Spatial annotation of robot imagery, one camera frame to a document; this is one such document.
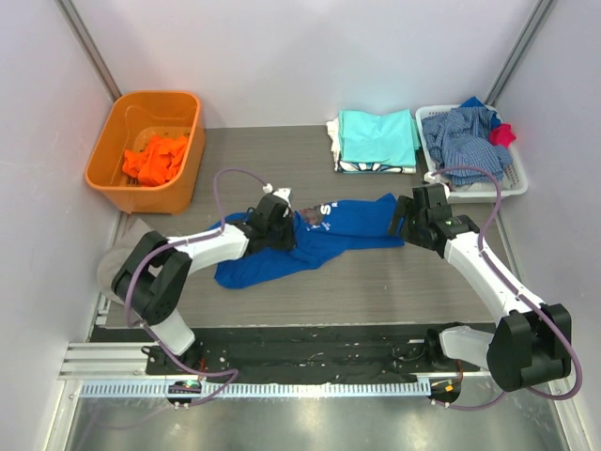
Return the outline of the blue t shirt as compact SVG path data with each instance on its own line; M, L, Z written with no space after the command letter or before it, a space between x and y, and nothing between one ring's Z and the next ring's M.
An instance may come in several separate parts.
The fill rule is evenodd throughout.
M214 279L228 289L242 289L296 272L317 270L348 250L401 247L388 233L396 207L393 194L376 200L338 200L294 212L295 248L267 248L217 265Z

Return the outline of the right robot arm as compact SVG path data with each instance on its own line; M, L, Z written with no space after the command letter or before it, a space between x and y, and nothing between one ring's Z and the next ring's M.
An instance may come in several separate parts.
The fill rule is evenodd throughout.
M496 324L492 334L467 325L435 333L424 347L429 367L443 371L456 360L477 365L505 392L574 375L573 389L579 390L582 368L571 345L569 312L519 283L486 244L483 229L470 217L453 214L444 186L422 185L411 196L399 196L389 232L436 252L456 268Z

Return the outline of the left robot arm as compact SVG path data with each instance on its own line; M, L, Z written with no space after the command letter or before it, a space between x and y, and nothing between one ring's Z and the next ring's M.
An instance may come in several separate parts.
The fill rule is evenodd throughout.
M150 230L110 279L110 292L169 349L167 363L178 374L193 373L200 362L195 335L177 311L188 275L267 248L293 249L290 196L288 188L264 194L240 219L194 235L166 238Z

